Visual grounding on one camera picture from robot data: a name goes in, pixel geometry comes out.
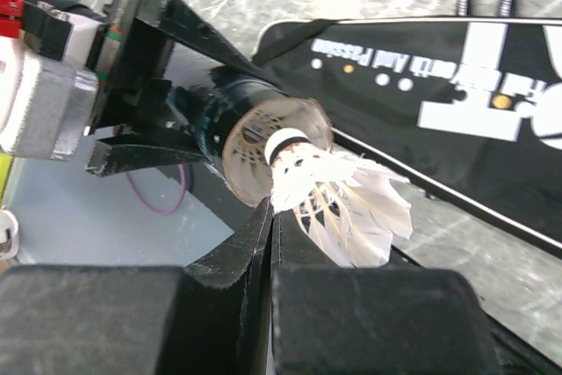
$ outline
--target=shuttlecock tube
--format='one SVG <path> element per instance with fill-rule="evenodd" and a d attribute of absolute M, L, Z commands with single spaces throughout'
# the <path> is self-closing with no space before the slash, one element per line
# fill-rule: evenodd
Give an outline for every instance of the shuttlecock tube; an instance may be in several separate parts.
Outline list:
<path fill-rule="evenodd" d="M 314 100 L 287 97 L 265 81 L 225 67 L 201 68 L 191 69 L 193 76 L 170 92 L 168 105 L 245 204 L 256 206 L 270 195 L 264 149 L 278 129 L 294 126 L 315 145 L 331 146 L 329 120 Z"/>

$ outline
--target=orange dot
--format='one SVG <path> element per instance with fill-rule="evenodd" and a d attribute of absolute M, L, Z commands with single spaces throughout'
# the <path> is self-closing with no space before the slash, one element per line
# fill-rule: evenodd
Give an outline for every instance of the orange dot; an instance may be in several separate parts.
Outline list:
<path fill-rule="evenodd" d="M 508 109 L 511 106 L 511 98 L 503 94 L 498 94 L 492 100 L 492 105 L 494 105 L 496 109 Z"/>

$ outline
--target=shuttlecock cork base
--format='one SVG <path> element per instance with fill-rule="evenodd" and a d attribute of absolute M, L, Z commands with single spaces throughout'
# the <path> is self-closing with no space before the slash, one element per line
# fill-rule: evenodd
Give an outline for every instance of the shuttlecock cork base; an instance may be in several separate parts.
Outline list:
<path fill-rule="evenodd" d="M 293 129 L 292 127 L 279 129 L 265 144 L 264 155 L 268 166 L 271 166 L 281 151 L 300 142 L 312 144 L 306 133 L 299 129 Z"/>

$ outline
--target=green stripe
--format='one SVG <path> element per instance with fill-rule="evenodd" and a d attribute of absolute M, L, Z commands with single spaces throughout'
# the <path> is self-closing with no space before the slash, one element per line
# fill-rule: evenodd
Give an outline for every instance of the green stripe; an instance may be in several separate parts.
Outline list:
<path fill-rule="evenodd" d="M 13 158 L 6 154 L 0 154 L 0 199 L 4 199 L 4 190 L 8 184 L 12 163 Z"/>
<path fill-rule="evenodd" d="M 110 40 L 121 41 L 121 35 L 113 31 L 109 31 L 107 33 L 107 38 Z"/>

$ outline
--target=pink cable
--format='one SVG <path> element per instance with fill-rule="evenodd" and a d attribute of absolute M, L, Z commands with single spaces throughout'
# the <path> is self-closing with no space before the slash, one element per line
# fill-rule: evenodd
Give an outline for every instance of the pink cable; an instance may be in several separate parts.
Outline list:
<path fill-rule="evenodd" d="M 113 134 L 115 135 L 116 133 L 117 133 L 117 128 L 114 128 Z M 129 185 L 131 186 L 131 189 L 133 190 L 134 196 L 137 197 L 137 199 L 146 208 L 148 208 L 153 213 L 156 213 L 156 214 L 159 214 L 159 215 L 170 215 L 170 214 L 175 213 L 177 211 L 177 209 L 181 206 L 181 204 L 184 202 L 185 188 L 187 187 L 187 177 L 185 175 L 184 166 L 182 166 L 181 164 L 178 164 L 177 169 L 179 170 L 179 184 L 180 184 L 181 193 L 179 195 L 179 198 L 177 199 L 177 202 L 171 208 L 169 208 L 167 210 L 160 210 L 160 209 L 156 208 L 155 206 L 152 206 L 151 204 L 149 204 L 148 201 L 146 201 L 144 199 L 144 197 L 142 196 L 142 194 L 139 191 L 139 188 L 137 187 L 136 183 L 134 182 L 131 174 L 127 172 L 127 173 L 125 173 L 125 177 L 126 177 L 127 182 L 129 183 Z"/>

